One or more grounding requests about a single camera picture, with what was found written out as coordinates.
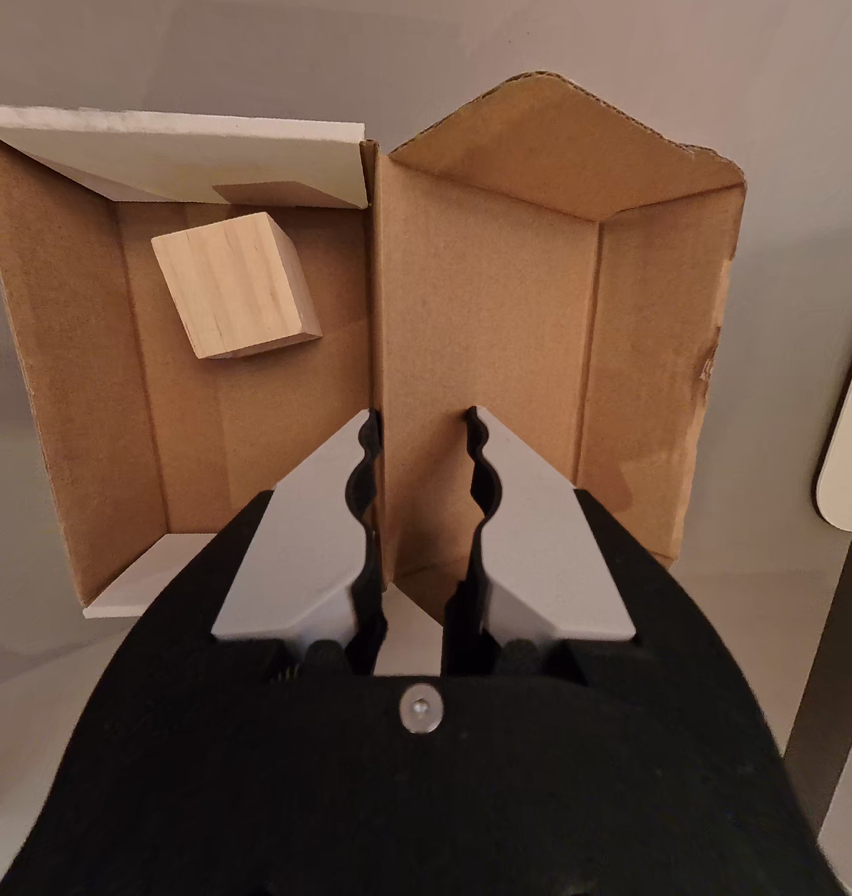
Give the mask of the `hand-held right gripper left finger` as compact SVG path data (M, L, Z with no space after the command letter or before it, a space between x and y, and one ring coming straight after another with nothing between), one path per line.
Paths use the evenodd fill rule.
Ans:
M302 662L319 642L371 675L387 634L367 513L382 454L375 409L361 410L274 487L211 629L220 641L277 640Z

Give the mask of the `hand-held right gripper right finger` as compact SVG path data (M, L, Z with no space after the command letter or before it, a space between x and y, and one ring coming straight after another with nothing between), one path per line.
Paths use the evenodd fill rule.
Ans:
M569 644L636 630L577 489L486 408L465 411L481 512L444 607L443 676L581 676Z

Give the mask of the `white cardboard box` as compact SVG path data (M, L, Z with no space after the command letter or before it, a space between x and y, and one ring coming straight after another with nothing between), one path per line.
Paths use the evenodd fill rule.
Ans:
M0 282L79 600L364 408L384 577L434 617L477 524L472 405L671 564L745 195L555 73L389 154L356 123L0 106ZM258 211L323 336L201 360L151 239Z

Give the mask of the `plain wooden cube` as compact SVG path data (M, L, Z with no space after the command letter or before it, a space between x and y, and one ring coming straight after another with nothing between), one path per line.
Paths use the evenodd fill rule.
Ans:
M319 340L297 248L258 211L151 239L197 358L222 360Z

